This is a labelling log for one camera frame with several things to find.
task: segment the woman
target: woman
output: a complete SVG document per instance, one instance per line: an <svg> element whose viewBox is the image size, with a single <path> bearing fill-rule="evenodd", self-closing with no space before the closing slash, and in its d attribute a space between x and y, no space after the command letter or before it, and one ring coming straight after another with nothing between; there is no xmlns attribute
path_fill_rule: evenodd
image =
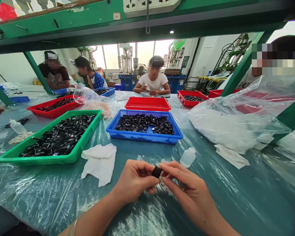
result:
<svg viewBox="0 0 295 236"><path fill-rule="evenodd" d="M79 56L74 62L75 66L78 68L79 75L88 77L88 84L91 89L108 87L104 78L92 69L89 60L86 57Z"/></svg>
<svg viewBox="0 0 295 236"><path fill-rule="evenodd" d="M141 76L139 82L134 87L133 91L140 93L146 92L147 86L150 88L150 95L169 94L170 88L166 75L161 73L161 68L164 66L164 59L160 56L154 56L149 61L148 73Z"/></svg>

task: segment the wrist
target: wrist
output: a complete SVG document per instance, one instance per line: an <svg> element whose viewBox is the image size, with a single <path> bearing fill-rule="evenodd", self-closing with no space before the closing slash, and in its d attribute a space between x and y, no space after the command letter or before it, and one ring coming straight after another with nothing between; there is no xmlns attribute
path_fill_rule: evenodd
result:
<svg viewBox="0 0 295 236"><path fill-rule="evenodd" d="M122 198L123 194L116 189L116 186L110 191L108 196L120 209L127 204L127 202Z"/></svg>

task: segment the white t-shirt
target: white t-shirt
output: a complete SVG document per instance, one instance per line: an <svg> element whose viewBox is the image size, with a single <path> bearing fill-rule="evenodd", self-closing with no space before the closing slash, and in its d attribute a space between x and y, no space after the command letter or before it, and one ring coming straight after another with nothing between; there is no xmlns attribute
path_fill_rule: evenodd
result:
<svg viewBox="0 0 295 236"><path fill-rule="evenodd" d="M148 77L148 74L144 74L141 76L141 78L139 79L139 84L143 85L148 85L150 88L150 91L152 90L162 90L162 87L164 84L166 84L168 82L168 79L166 77L166 75L159 73L158 77L156 80L151 81Z"/></svg>
<svg viewBox="0 0 295 236"><path fill-rule="evenodd" d="M260 76L258 77L254 77L252 75L252 71L251 71L251 67L248 69L247 73L243 76L242 80L240 81L239 85L237 86L236 89L245 89L247 88L252 82L256 81L257 79L260 78ZM226 84L229 82L230 78L232 77L233 74L231 74L230 76L227 77L227 79L219 86L218 89L224 89Z"/></svg>

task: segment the black plastic cap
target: black plastic cap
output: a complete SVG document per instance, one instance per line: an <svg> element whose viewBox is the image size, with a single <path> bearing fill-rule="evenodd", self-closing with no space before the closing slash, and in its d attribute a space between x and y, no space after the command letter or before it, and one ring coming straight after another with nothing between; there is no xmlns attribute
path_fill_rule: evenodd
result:
<svg viewBox="0 0 295 236"><path fill-rule="evenodd" d="M155 166L154 170L152 171L152 176L156 177L156 178L159 178L161 176L161 173L162 173L162 169Z"/></svg>

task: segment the power strip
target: power strip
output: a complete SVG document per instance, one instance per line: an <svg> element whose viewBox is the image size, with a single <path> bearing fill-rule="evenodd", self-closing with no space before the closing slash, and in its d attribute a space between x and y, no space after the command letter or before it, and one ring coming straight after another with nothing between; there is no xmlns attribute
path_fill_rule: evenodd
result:
<svg viewBox="0 0 295 236"><path fill-rule="evenodd" d="M181 0L123 0L124 13L127 18L147 15L147 1L149 1L149 15L171 12L179 6Z"/></svg>

